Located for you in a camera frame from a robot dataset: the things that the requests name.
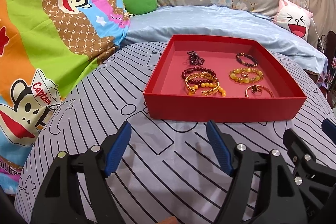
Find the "green pillow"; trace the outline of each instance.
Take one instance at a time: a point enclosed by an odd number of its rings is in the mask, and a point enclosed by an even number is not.
[[[143,15],[155,11],[157,0],[123,0],[127,12],[134,15]]]

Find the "monkey ear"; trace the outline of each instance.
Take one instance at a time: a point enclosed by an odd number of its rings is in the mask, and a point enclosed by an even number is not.
[[[22,79],[17,80],[11,88],[10,95],[12,97],[13,103],[16,103],[17,98],[19,97],[20,93],[27,88],[27,84]]]
[[[91,4],[85,4],[85,5],[81,6],[81,8],[91,8],[91,7],[92,7]]]

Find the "red star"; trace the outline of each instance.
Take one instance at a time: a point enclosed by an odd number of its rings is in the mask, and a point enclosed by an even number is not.
[[[9,37],[6,35],[6,27],[2,27],[0,30],[0,56],[3,55],[4,47],[8,44]]]

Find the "jewelry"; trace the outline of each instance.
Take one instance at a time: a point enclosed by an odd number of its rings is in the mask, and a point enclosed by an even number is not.
[[[240,78],[240,77],[236,76],[236,74],[238,74],[238,73],[243,74],[243,73],[247,73],[247,72],[255,73],[256,76],[253,77],[253,78],[248,78],[248,77]],[[258,69],[255,69],[255,68],[240,68],[240,69],[235,69],[235,70],[230,71],[229,77],[232,80],[235,80],[236,82],[248,84],[248,83],[254,83],[254,82],[258,82],[259,80],[262,80],[263,77],[264,77],[264,74],[261,70],[258,70]]]
[[[200,57],[197,52],[190,51],[190,52],[187,52],[187,54],[189,54],[189,64],[190,65],[203,66],[205,60],[202,57]]]
[[[206,78],[206,79],[211,79],[213,81],[213,83],[211,83],[213,88],[210,90],[202,90],[202,95],[208,96],[210,94],[214,94],[217,91],[219,91],[223,97],[226,96],[225,90],[219,86],[218,79],[208,72],[194,73],[185,78],[184,81],[185,81],[186,88],[188,90],[188,95],[193,95],[196,92],[196,90],[199,88],[198,85],[189,86],[188,84],[189,80],[194,79],[194,78]]]
[[[215,74],[215,72],[213,70],[210,70],[210,69],[207,69],[207,68],[202,68],[202,67],[193,67],[193,68],[186,69],[186,70],[184,70],[182,72],[182,79],[183,80],[186,79],[187,74],[190,74],[190,73],[192,73],[194,71],[195,72],[196,71],[201,71],[201,72],[204,71],[204,72],[207,72],[207,73],[211,74],[212,76],[216,77],[216,74]],[[195,80],[195,79],[191,79],[189,81],[189,83],[190,84],[196,84],[198,86],[201,86],[201,84],[204,83],[205,86],[207,86],[206,83],[210,84],[210,83],[212,83],[212,80],[211,79],[208,79],[208,80]]]
[[[248,91],[250,88],[252,88],[252,93],[263,92],[262,89],[264,89],[264,90],[266,90],[266,91],[269,93],[269,95],[271,95],[272,98],[274,97],[273,93],[272,93],[268,88],[264,87],[263,85],[251,85],[251,86],[249,86],[249,87],[246,89],[246,91],[245,91],[245,97],[247,97],[247,98],[249,97],[249,96],[247,95],[247,91]]]
[[[241,56],[245,56],[246,58],[251,59],[254,64],[252,64],[252,63],[246,63],[245,61],[241,60],[240,59]],[[250,55],[250,54],[245,54],[245,53],[241,52],[241,53],[238,53],[236,55],[236,58],[237,58],[237,61],[239,63],[241,63],[242,65],[244,65],[246,67],[256,67],[258,65],[257,60],[252,55]]]

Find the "pink and white pillow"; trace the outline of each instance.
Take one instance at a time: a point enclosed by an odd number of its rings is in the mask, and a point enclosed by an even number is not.
[[[311,12],[289,0],[280,0],[278,12],[273,19],[273,23],[307,41],[312,16]]]

